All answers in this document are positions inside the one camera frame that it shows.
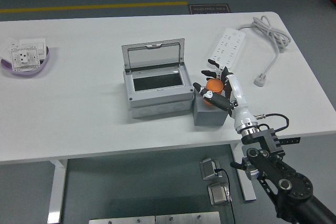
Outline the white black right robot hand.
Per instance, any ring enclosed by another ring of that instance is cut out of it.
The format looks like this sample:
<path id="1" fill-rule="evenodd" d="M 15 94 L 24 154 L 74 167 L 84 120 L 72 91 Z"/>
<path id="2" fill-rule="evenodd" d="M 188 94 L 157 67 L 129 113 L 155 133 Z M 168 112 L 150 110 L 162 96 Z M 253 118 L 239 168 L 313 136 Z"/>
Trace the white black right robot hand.
<path id="1" fill-rule="evenodd" d="M 227 67 L 209 59 L 216 70 L 203 70 L 206 86 L 193 83 L 195 99 L 193 118 L 195 126 L 221 126 L 229 115 L 234 119 L 234 129 L 245 136 L 258 131 L 257 119 L 248 110 L 241 85 Z"/>

